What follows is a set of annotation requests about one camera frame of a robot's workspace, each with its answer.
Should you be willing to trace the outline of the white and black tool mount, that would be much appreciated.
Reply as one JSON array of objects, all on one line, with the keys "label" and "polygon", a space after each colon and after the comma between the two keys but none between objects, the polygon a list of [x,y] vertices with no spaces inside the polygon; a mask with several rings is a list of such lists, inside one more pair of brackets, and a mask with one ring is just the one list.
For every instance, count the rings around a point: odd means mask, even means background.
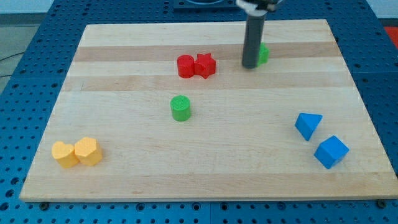
[{"label": "white and black tool mount", "polygon": [[268,12],[275,12],[283,0],[236,0],[236,5],[249,16],[264,16]]}]

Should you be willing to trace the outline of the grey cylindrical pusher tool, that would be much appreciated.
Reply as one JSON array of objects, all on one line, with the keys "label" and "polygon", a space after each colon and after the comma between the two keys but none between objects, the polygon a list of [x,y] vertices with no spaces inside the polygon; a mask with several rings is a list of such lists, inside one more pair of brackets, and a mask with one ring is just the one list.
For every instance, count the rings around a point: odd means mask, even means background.
[{"label": "grey cylindrical pusher tool", "polygon": [[247,69],[256,68],[259,61],[259,52],[266,15],[251,16],[246,19],[242,66]]}]

